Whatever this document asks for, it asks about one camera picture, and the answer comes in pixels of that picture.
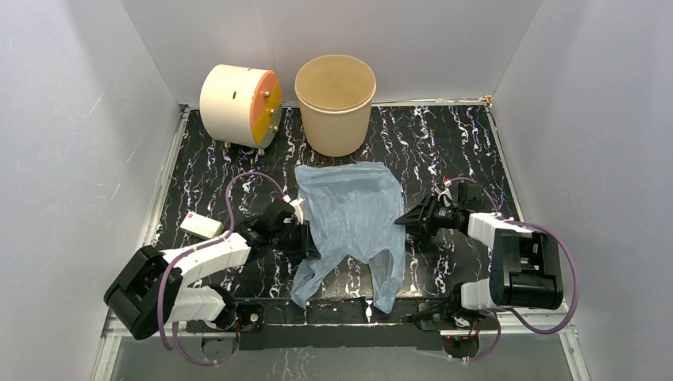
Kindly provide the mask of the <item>translucent blue plastic trash bag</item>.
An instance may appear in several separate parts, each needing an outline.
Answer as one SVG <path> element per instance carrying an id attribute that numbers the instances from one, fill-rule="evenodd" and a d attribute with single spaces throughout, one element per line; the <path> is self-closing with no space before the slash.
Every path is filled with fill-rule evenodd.
<path id="1" fill-rule="evenodd" d="M 370 269 L 374 307 L 390 313 L 406 268 L 406 231 L 395 224 L 405 210 L 400 182 L 381 162 L 299 165 L 294 173 L 321 257 L 300 263 L 291 300 L 305 308 L 327 274 L 350 256 Z"/>

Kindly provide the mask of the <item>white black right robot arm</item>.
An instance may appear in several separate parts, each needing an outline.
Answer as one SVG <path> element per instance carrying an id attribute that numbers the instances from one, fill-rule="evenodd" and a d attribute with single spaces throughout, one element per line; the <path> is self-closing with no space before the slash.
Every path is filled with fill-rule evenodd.
<path id="1" fill-rule="evenodd" d="M 452 198 L 449 179 L 444 189 L 435 189 L 426 194 L 423 199 L 409 211 L 394 220 L 396 226 L 404 227 L 406 234 L 414 239 L 429 240 L 434 238 L 440 229 L 460 231 L 464 236 L 487 246 L 492 254 L 490 276 L 477 282 L 457 283 L 452 293 L 442 302 L 425 307 L 419 312 L 406 315 L 402 318 L 405 323 L 429 321 L 439 316 L 440 321 L 447 320 L 446 324 L 458 329 L 466 329 L 473 322 L 484 317 L 495 318 L 495 311 L 509 311 L 519 321 L 539 334 L 552 334 L 561 330 L 576 310 L 578 301 L 578 278 L 573 275 L 574 296 L 571 306 L 565 317 L 557 326 L 550 329 L 538 329 L 530 325 L 513 308 L 524 307 L 542 310 L 557 310 L 563 300 L 563 278 L 560 270 L 561 246 L 569 264 L 572 258 L 569 250 L 560 239 L 539 225 L 515 221 L 504 218 L 500 213 L 489 210 L 484 198 L 491 204 L 493 200 L 483 192 L 483 187 L 477 183 L 465 183 L 470 179 L 456 178 L 458 183 L 456 197 Z M 298 217 L 298 221 L 306 227 L 304 230 L 310 235 L 307 240 L 317 243 L 320 259 L 308 259 L 302 262 L 294 277 L 291 298 L 299 306 L 304 306 L 314 293 L 313 286 L 321 283 L 319 275 L 323 270 L 324 260 L 331 260 L 333 242 L 324 240 L 324 225 L 318 218 L 317 206 L 307 206 L 304 199 L 290 201 L 290 207 Z M 385 275 L 384 280 L 392 277 L 392 259 L 372 257 L 370 264 L 372 286 L 375 288 L 375 308 L 389 314 L 394 306 L 397 291 L 385 288 L 384 282 L 377 280 L 377 276 Z"/>

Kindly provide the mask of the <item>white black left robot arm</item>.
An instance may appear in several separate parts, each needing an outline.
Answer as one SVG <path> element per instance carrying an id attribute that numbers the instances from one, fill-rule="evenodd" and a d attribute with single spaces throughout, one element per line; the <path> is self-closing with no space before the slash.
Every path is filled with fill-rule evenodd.
<path id="1" fill-rule="evenodd" d="M 276 250 L 289 256 L 317 253 L 303 198 L 276 199 L 256 217 L 238 223 L 230 236 L 185 248 L 139 248 L 106 290 L 103 301 L 137 340 L 159 330 L 159 323 L 204 321 L 218 330 L 243 326 L 256 331 L 262 308 L 234 298 L 224 287 L 194 283 L 231 267 L 254 263 Z"/>

